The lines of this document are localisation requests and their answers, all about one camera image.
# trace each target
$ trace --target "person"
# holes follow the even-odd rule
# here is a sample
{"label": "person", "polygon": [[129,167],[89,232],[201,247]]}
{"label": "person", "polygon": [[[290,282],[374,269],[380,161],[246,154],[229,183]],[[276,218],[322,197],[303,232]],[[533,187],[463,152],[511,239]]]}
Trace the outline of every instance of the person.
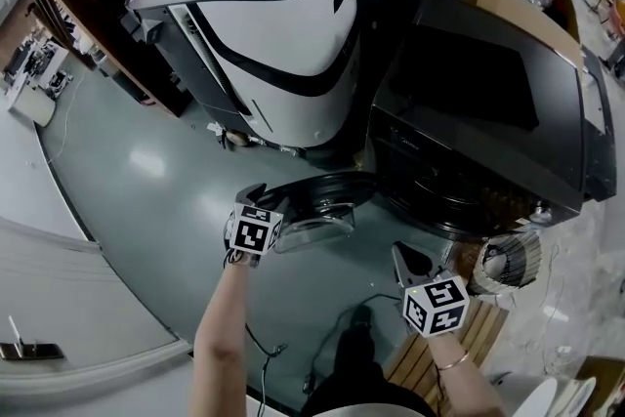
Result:
{"label": "person", "polygon": [[[191,417],[246,415],[245,317],[249,255],[227,263],[195,336]],[[355,309],[339,340],[334,373],[312,393],[302,416],[434,417],[407,389],[384,379],[373,361],[371,310]],[[459,416],[503,416],[499,396],[468,357],[456,336],[428,340],[440,380]]]}
{"label": "person", "polygon": [[625,75],[625,38],[620,40],[607,60],[599,58],[599,61],[608,71],[614,70],[617,78]]}

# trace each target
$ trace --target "white container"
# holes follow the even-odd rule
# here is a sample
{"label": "white container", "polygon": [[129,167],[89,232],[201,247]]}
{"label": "white container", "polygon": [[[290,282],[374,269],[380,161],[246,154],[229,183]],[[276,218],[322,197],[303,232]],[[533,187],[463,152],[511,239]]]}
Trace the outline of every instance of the white container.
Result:
{"label": "white container", "polygon": [[549,417],[577,417],[595,390],[597,379],[591,377],[585,381],[558,378],[558,391],[554,404],[549,410]]}
{"label": "white container", "polygon": [[46,127],[55,114],[57,104],[40,89],[28,86],[28,77],[20,75],[7,93],[7,110],[15,110],[41,127]]}
{"label": "white container", "polygon": [[510,417],[545,417],[556,397],[553,377],[506,374],[493,386]]}

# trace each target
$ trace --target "black shoe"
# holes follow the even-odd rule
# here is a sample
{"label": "black shoe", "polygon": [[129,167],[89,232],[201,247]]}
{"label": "black shoe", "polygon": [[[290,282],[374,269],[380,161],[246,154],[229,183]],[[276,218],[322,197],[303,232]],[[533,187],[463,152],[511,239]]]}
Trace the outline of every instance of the black shoe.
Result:
{"label": "black shoe", "polygon": [[367,328],[371,328],[371,308],[365,305],[358,306],[352,313],[352,319],[350,320],[350,327],[356,327],[364,325]]}

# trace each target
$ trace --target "wire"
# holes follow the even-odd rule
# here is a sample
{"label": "wire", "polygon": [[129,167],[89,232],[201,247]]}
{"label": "wire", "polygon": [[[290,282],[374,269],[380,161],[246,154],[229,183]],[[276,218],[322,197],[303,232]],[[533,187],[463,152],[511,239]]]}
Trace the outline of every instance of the wire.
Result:
{"label": "wire", "polygon": [[372,296],[369,296],[366,299],[360,301],[358,304],[343,310],[341,312],[341,314],[339,314],[338,317],[336,318],[336,321],[334,322],[334,325],[332,326],[332,328],[328,331],[328,333],[325,335],[325,337],[323,337],[323,339],[321,340],[321,344],[319,344],[319,347],[317,348],[316,352],[314,353],[314,356],[312,357],[312,362],[311,362],[310,374],[313,374],[315,372],[314,364],[316,363],[317,359],[321,355],[321,352],[323,351],[324,346],[332,338],[334,333],[339,329],[339,324],[341,323],[341,319],[343,318],[343,316],[345,316],[345,314],[349,313],[350,311],[355,310],[359,306],[363,306],[363,305],[367,304],[368,302],[373,301],[374,299],[377,299],[378,297],[384,297],[386,299],[392,299],[393,301],[398,301],[398,302],[401,301],[401,299],[399,297],[390,296],[388,294],[373,294]]}
{"label": "wire", "polygon": [[263,348],[263,345],[258,341],[258,339],[256,339],[256,336],[254,336],[254,334],[252,333],[252,329],[250,328],[250,326],[247,323],[245,323],[245,330],[247,331],[248,335],[250,336],[250,339],[252,339],[252,342],[254,343],[256,348],[258,348],[258,350],[262,354],[264,354],[267,358],[276,358],[276,357],[278,357],[278,355],[280,353],[282,353],[284,350],[286,350],[288,348],[288,344],[279,344],[277,346],[274,346],[273,347],[273,353],[270,353],[265,348]]}
{"label": "wire", "polygon": [[444,398],[443,398],[443,392],[442,392],[442,385],[440,384],[440,371],[437,369],[436,371],[437,371],[437,417],[440,417],[442,413],[442,402]]}
{"label": "wire", "polygon": [[62,137],[61,149],[59,149],[59,152],[55,156],[53,156],[52,158],[50,158],[50,160],[48,160],[48,162],[46,162],[46,165],[50,165],[52,162],[58,160],[59,157],[61,156],[61,153],[63,153],[63,150],[65,148],[65,141],[67,141],[67,123],[69,122],[69,112],[71,111],[71,106],[74,104],[74,101],[76,100],[78,89],[82,85],[82,82],[85,79],[86,75],[87,75],[87,69],[83,71],[82,77],[80,77],[80,80],[76,84],[76,88],[74,89],[74,94],[71,97],[71,102],[69,102],[69,106],[67,107],[67,113],[65,114],[65,132]]}
{"label": "wire", "polygon": [[270,361],[273,356],[267,356],[265,360],[265,364],[263,365],[263,371],[261,372],[261,387],[263,388],[263,402],[258,406],[258,412],[256,413],[256,417],[263,417],[265,414],[266,406],[266,396],[265,396],[265,378],[267,377],[267,368],[270,366]]}
{"label": "wire", "polygon": [[552,311],[551,315],[549,316],[549,319],[547,320],[547,323],[545,323],[545,327],[543,330],[543,336],[542,336],[542,345],[543,345],[543,372],[545,373],[545,375],[549,375],[549,370],[547,370],[547,359],[546,359],[546,354],[545,354],[545,335],[547,334],[547,329],[549,328],[549,324],[551,323],[551,320],[554,319],[554,316],[556,315],[556,311],[558,310],[558,306],[560,305],[560,300],[563,297],[564,294],[564,284],[566,283],[566,278],[563,276],[562,277],[562,286],[560,287],[560,294],[558,295],[558,299],[556,300],[556,303],[554,304],[554,310]]}
{"label": "wire", "polygon": [[540,306],[538,308],[542,308],[545,305],[545,301],[547,301],[547,296],[549,295],[549,285],[551,284],[551,274],[553,271],[553,264],[559,255],[560,255],[560,245],[558,245],[558,243],[554,243],[551,247],[551,257],[549,259],[548,274],[547,274],[547,287],[545,287],[545,297],[543,297],[543,300],[540,303]]}

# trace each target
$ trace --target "black cable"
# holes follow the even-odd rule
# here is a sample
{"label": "black cable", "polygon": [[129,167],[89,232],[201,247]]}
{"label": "black cable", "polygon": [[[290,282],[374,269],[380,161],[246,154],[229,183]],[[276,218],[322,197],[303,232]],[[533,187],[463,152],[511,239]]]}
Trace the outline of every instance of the black cable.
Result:
{"label": "black cable", "polygon": [[442,402],[444,400],[443,398],[443,392],[442,392],[442,385],[440,384],[440,371],[438,370],[438,368],[435,367],[435,370],[437,371],[437,417],[440,417],[441,412],[442,412]]}
{"label": "black cable", "polygon": [[276,356],[277,354],[274,356],[268,355],[267,359],[265,360],[265,364],[263,365],[263,370],[261,371],[261,387],[263,389],[263,401],[258,406],[258,412],[256,413],[256,417],[263,417],[263,414],[265,414],[265,407],[266,407],[265,405],[265,378],[267,377],[267,368],[270,366],[270,361],[273,357],[276,357]]}
{"label": "black cable", "polygon": [[[323,351],[323,348],[325,347],[327,342],[332,338],[332,336],[335,334],[335,332],[339,329],[339,324],[341,323],[341,319],[343,318],[343,316],[345,316],[350,311],[355,310],[359,306],[363,306],[363,305],[367,304],[368,302],[373,301],[374,299],[377,299],[378,297],[384,297],[386,299],[392,299],[393,301],[401,302],[401,299],[399,297],[391,296],[391,295],[388,295],[388,294],[373,294],[372,296],[369,296],[366,299],[360,301],[356,305],[350,306],[349,308],[346,308],[345,310],[343,310],[343,312],[337,316],[336,321],[334,322],[334,326],[328,331],[328,333],[325,335],[325,337],[323,337],[323,339],[321,340],[321,343],[319,344],[319,347],[317,348],[316,352],[314,353],[314,356],[312,357],[311,371],[309,372],[309,375],[314,374],[314,372],[315,372],[314,364],[316,363],[317,359],[321,355],[321,352]],[[313,391],[314,391],[314,388],[311,388],[311,390],[309,392],[309,396],[311,395],[311,393]]]}
{"label": "black cable", "polygon": [[288,344],[279,344],[277,346],[274,346],[273,347],[273,353],[270,353],[265,348],[263,348],[263,345],[258,341],[258,339],[256,339],[256,336],[254,336],[254,334],[252,333],[252,329],[250,328],[250,326],[247,323],[245,323],[245,330],[247,331],[248,335],[250,336],[250,339],[252,339],[252,341],[254,342],[254,345],[267,358],[276,358],[276,357],[278,357],[280,355],[280,353],[282,353],[284,350],[286,350],[288,348]]}

